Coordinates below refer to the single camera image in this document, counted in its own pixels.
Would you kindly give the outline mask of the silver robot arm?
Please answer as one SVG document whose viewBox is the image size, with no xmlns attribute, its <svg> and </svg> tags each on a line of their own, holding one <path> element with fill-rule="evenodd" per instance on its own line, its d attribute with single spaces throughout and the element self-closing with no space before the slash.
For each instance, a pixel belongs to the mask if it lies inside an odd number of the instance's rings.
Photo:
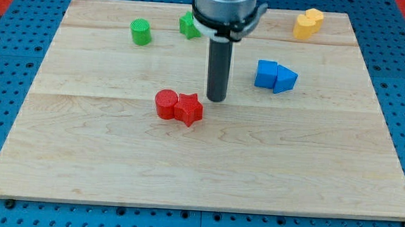
<svg viewBox="0 0 405 227">
<path fill-rule="evenodd" d="M 192 0 L 196 29 L 217 43 L 238 42 L 257 28 L 268 4 L 257 0 Z"/>
</svg>

